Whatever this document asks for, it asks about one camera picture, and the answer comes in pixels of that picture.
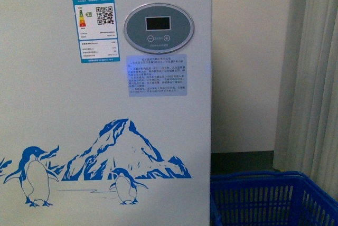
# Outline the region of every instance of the iceberg graphic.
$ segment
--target iceberg graphic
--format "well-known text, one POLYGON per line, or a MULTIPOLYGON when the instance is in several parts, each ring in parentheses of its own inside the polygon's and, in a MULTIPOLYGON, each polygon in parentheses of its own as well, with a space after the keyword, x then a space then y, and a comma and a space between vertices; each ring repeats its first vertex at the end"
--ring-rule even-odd
POLYGON ((8 167, 12 163, 12 160, 5 161, 5 158, 1 160, 0 162, 0 177, 4 176, 2 174, 4 168, 8 167))
MULTIPOLYGON (((43 161, 43 160, 47 160, 47 159, 52 158, 52 157, 56 157, 59 149, 60 149, 60 147, 57 146, 57 148, 53 149, 48 154, 41 156, 40 160, 43 161)), ((59 175, 64 168, 64 165, 54 165, 54 166, 52 166, 51 161, 49 161, 48 163, 45 163, 45 166, 48 170, 53 171, 57 175, 59 175)))
POLYGON ((135 179, 191 178, 181 159, 164 159, 131 120, 118 119, 106 124, 92 146, 65 164, 62 181, 113 180, 117 168, 135 179))

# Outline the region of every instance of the digital display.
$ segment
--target digital display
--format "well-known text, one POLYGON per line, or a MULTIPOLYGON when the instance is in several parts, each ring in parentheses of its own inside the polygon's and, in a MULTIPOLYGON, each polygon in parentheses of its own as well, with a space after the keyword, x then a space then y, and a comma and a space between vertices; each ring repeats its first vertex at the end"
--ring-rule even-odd
POLYGON ((146 30, 147 31, 170 30, 170 17, 169 16, 146 17, 146 30))

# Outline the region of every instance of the white freezer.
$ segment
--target white freezer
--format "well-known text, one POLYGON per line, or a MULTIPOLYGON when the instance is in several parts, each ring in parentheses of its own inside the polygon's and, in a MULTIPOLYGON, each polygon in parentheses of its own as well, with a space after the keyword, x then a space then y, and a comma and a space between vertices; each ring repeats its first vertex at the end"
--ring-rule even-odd
POLYGON ((211 0, 0 0, 0 30, 0 225, 209 225, 211 0))

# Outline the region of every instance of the instruction label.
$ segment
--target instruction label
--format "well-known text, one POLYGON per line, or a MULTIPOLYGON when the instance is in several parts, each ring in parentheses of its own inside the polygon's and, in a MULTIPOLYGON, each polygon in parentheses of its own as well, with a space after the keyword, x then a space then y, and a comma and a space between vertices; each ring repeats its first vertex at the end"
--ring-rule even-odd
POLYGON ((186 96, 186 68, 186 54, 128 56, 129 96, 186 96))

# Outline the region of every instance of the floor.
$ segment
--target floor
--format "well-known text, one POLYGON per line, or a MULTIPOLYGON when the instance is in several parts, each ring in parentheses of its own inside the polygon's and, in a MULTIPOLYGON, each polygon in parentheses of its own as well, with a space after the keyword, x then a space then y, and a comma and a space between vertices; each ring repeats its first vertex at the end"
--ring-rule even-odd
POLYGON ((273 151, 211 154, 211 175, 244 171, 274 171, 273 151))

